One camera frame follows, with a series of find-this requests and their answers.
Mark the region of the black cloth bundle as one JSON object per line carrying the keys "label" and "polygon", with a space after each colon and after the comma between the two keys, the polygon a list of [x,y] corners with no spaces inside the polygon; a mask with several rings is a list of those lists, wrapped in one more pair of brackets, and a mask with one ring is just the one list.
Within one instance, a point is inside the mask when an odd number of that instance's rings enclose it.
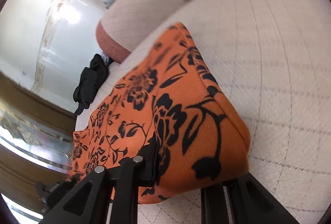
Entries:
{"label": "black cloth bundle", "polygon": [[74,117],[82,114],[82,112],[93,103],[96,94],[100,87],[109,76],[109,69],[114,60],[106,54],[95,54],[90,61],[90,66],[85,67],[80,75],[78,86],[73,92],[73,100],[78,103],[78,107],[74,112]]}

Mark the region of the orange black floral garment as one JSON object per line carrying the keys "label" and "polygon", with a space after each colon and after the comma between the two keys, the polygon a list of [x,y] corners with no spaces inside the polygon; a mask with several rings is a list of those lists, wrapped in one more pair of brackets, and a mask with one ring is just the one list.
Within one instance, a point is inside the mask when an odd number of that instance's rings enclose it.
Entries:
{"label": "orange black floral garment", "polygon": [[157,144],[156,182],[139,203],[155,204],[248,172],[250,133],[178,23],[124,75],[73,134],[71,175],[110,169]]}

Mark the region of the pink bolster pillow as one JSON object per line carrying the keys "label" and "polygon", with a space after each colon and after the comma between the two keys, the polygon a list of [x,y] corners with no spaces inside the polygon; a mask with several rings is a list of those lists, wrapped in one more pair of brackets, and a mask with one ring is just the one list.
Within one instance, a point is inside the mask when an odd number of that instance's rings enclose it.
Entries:
{"label": "pink bolster pillow", "polygon": [[189,0],[115,0],[96,27],[96,40],[115,62],[129,54]]}

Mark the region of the dark wooden wardrobe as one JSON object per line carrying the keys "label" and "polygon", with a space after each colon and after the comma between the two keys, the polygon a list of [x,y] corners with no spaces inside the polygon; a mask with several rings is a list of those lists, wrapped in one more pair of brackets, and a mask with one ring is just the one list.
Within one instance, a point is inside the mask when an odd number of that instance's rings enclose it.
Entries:
{"label": "dark wooden wardrobe", "polygon": [[1,74],[1,194],[36,213],[37,182],[53,185],[71,167],[76,119]]}

